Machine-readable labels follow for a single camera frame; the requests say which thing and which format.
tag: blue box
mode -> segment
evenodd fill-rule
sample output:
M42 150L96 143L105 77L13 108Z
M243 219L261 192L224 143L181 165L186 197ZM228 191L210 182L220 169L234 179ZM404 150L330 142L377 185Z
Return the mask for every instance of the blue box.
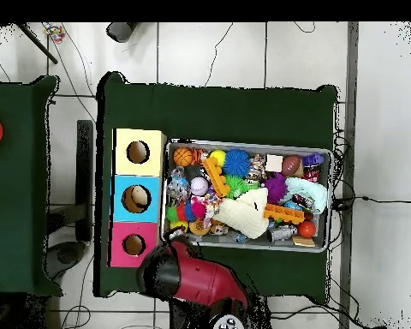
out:
M158 222L160 205L160 178L155 176L114 177L114 222ZM140 185L151 194L151 204L142 213L131 213L122 204L123 191L130 186Z

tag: toy bin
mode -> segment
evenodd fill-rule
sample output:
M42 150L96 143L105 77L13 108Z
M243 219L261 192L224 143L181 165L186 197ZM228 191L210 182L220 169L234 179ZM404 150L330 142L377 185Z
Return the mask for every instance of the toy bin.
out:
M297 154L301 157L304 157L313 153L321 153L324 157L324 162L322 163L321 171L319 172L319 183L327 188L327 207L313 221L316 226L316 232L313 236L315 246L297 246L293 243L292 238L284 239L283 241L277 240L274 242L270 242L270 240L268 239L267 232L256 239L247 239L244 242L235 241L235 233L229 233L227 235L221 236L210 234L206 234L204 236L197 236L189 232L188 238L190 241L197 242L201 246L221 248L250 248L320 253L328 247L331 228L331 198L333 176L333 154L330 150L308 147L279 147L270 145L241 144L218 141L185 141L179 139L172 139L167 142L166 148L164 150L164 158L167 161L167 168L165 168L163 175L164 190L160 224L160 236L162 238L164 233L170 228L170 222L165 217L166 211L169 208L169 197L166 194L166 190L170 172L176 168L176 164L174 162L174 152L179 147L199 148L204 149L207 152L212 152L214 150L224 150L225 152L227 152L231 149L240 149L246 151L250 155L250 157L252 157L254 154L260 154L263 156L265 156L266 154L272 154L283 157L287 155ZM184 168L188 182L190 182L190 180L193 177L197 176L197 174L195 174L197 173L197 171L190 170L190 168L199 168L199 166L190 165Z

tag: circular hole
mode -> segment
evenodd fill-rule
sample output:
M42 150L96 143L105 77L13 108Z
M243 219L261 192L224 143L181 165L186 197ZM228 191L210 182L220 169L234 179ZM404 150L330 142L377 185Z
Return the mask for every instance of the circular hole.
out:
M145 240L140 235L129 235L123 240L123 250L131 256L138 256L145 251Z
M122 204L128 212L143 213L151 205L151 193L142 185L132 185L123 191Z
M143 164L149 160L149 147L144 141L133 141L127 147L127 158L131 163Z

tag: purple ball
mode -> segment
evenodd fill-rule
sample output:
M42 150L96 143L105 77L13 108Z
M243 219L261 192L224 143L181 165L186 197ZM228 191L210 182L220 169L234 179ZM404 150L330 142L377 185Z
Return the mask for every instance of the purple ball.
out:
M275 173L275 178L268 178L265 187L268 189L268 203L276 205L287 193L286 178L280 173Z

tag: red ball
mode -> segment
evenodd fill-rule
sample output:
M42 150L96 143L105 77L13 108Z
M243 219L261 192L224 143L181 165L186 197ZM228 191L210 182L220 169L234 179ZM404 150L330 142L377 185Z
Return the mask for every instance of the red ball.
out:
M298 225L298 233L306 238L311 238L315 235L315 224L311 221L304 221Z
M282 175L292 176L294 175L300 166L301 158L298 155L289 155L283 158L282 162Z

